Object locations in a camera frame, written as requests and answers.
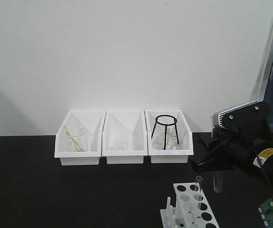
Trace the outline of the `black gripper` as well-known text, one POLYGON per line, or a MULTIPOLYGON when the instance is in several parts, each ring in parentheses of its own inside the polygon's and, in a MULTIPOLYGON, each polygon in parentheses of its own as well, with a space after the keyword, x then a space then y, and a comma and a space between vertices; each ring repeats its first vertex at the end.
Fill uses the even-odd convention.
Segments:
POLYGON ((212 136, 198 134, 198 142, 211 153, 198 161, 191 159, 196 172, 259 169, 273 158, 273 132, 265 119, 214 125, 212 136))

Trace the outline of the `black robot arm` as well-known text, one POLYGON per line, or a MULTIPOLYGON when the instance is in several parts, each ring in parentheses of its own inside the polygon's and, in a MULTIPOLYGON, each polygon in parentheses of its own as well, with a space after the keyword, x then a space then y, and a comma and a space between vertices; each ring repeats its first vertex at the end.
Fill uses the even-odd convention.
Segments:
POLYGON ((266 120, 233 128, 214 127, 212 137, 199 137, 207 154, 191 160, 194 171, 240 170, 265 184, 273 194, 273 131, 266 120))

